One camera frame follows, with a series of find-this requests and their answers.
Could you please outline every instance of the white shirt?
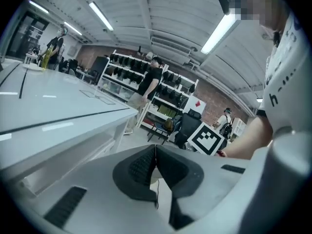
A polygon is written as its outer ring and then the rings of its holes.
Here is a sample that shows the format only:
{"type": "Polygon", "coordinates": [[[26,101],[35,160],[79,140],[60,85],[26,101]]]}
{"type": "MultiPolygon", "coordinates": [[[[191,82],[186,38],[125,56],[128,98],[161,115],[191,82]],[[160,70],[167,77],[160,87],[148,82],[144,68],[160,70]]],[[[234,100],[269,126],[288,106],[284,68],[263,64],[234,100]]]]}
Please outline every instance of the white shirt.
{"type": "Polygon", "coordinates": [[[220,123],[220,125],[215,129],[215,131],[217,133],[220,132],[221,128],[224,126],[224,124],[226,123],[230,123],[231,122],[231,117],[230,116],[227,116],[228,117],[228,120],[226,120],[226,116],[225,115],[222,115],[218,120],[217,122],[220,123]]]}
{"type": "Polygon", "coordinates": [[[293,13],[269,58],[264,86],[257,114],[268,118],[274,133],[283,127],[311,129],[311,47],[293,13]]]}

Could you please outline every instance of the ceiling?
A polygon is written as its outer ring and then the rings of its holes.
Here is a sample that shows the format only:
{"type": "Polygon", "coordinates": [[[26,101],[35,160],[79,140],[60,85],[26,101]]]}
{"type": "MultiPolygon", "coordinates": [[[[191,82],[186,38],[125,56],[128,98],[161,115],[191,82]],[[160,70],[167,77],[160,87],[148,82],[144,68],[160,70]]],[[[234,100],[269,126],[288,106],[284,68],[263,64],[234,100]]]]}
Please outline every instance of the ceiling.
{"type": "Polygon", "coordinates": [[[200,52],[223,17],[218,0],[33,0],[49,10],[52,21],[66,20],[82,32],[84,44],[152,51],[167,62],[217,81],[247,113],[262,96],[270,37],[257,21],[240,21],[210,54],[200,52]],[[95,2],[114,31],[89,7],[95,2]]]}

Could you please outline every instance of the black and white marker board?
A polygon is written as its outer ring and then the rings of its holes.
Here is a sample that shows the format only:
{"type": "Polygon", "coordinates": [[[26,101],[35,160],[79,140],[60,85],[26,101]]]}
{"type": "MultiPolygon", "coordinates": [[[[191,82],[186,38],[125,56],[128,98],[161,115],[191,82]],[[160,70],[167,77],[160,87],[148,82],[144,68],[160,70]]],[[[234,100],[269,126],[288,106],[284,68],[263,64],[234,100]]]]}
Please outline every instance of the black and white marker board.
{"type": "Polygon", "coordinates": [[[223,136],[203,122],[187,141],[200,153],[215,155],[223,140],[223,136]]]}

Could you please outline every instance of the fluorescent light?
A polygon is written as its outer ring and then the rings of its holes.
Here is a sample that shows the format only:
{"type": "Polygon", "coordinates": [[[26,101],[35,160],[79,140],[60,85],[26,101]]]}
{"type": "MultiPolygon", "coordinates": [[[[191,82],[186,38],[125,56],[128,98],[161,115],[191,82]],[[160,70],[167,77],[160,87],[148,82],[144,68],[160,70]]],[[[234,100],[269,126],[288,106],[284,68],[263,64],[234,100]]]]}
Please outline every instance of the fluorescent light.
{"type": "Polygon", "coordinates": [[[0,95],[16,96],[17,94],[16,92],[0,92],[0,95]]]}
{"type": "Polygon", "coordinates": [[[113,27],[109,24],[108,20],[105,18],[103,13],[99,10],[97,5],[94,2],[92,2],[89,4],[89,6],[91,7],[91,9],[93,9],[93,11],[97,14],[97,16],[102,20],[102,22],[106,25],[106,27],[110,31],[113,31],[114,30],[113,27]]]}
{"type": "Polygon", "coordinates": [[[42,8],[40,5],[36,4],[35,2],[29,0],[29,3],[30,3],[31,5],[37,7],[38,9],[42,10],[43,12],[47,13],[47,14],[49,13],[49,11],[47,11],[47,10],[44,9],[44,8],[42,8]]]}
{"type": "Polygon", "coordinates": [[[235,22],[235,14],[231,13],[227,16],[225,15],[207,40],[206,44],[201,49],[201,52],[205,55],[208,54],[221,40],[221,38],[228,32],[228,30],[233,26],[235,22]]]}
{"type": "Polygon", "coordinates": [[[0,135],[0,141],[12,138],[12,134],[0,135]]]}
{"type": "Polygon", "coordinates": [[[68,27],[70,27],[73,31],[75,31],[76,33],[78,33],[79,35],[82,36],[82,33],[80,33],[77,29],[75,29],[73,26],[71,26],[69,23],[64,22],[64,24],[66,24],[68,27]]]}
{"type": "Polygon", "coordinates": [[[58,128],[69,127],[72,125],[73,125],[72,122],[57,124],[57,125],[52,125],[52,126],[48,126],[48,127],[43,127],[42,131],[45,132],[45,131],[50,131],[50,130],[54,130],[54,129],[58,129],[58,128]]]}

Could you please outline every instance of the white table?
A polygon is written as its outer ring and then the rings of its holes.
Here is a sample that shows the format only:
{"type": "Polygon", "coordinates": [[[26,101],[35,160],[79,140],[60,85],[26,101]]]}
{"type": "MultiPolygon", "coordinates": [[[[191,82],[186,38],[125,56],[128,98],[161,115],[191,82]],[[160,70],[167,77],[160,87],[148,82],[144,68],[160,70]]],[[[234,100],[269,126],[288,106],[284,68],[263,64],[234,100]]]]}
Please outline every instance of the white table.
{"type": "Polygon", "coordinates": [[[76,72],[82,75],[81,80],[84,80],[85,77],[87,77],[87,78],[94,78],[94,76],[86,74],[85,72],[82,72],[79,69],[76,69],[76,72]]]}
{"type": "Polygon", "coordinates": [[[24,63],[25,64],[29,64],[29,63],[31,63],[31,60],[34,60],[34,59],[37,59],[37,58],[38,58],[38,56],[35,55],[35,54],[26,54],[24,63]]]}
{"type": "Polygon", "coordinates": [[[105,143],[115,153],[128,119],[137,114],[73,76],[18,63],[0,73],[0,92],[0,173],[11,183],[49,164],[58,170],[62,156],[75,160],[62,164],[73,169],[99,155],[105,143]],[[110,138],[107,130],[114,128],[110,138]]]}

